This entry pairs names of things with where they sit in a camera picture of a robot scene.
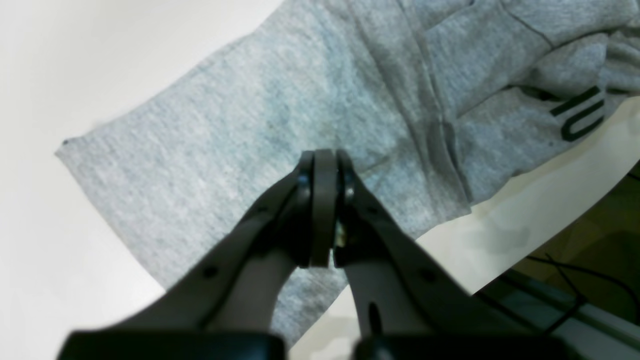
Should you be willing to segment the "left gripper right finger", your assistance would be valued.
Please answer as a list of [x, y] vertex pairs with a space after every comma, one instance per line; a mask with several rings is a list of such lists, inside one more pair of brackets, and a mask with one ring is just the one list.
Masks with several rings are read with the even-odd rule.
[[563, 340], [534, 333], [467, 294], [366, 189], [336, 152], [334, 264], [345, 271], [361, 339], [354, 360], [577, 360]]

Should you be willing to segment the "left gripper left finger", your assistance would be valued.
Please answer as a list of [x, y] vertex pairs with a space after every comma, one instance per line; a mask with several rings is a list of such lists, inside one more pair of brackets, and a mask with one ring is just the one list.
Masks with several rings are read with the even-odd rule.
[[60, 360], [283, 360], [269, 333], [296, 268], [330, 263], [337, 207], [334, 151], [305, 151], [239, 223], [165, 295], [101, 330], [69, 335]]

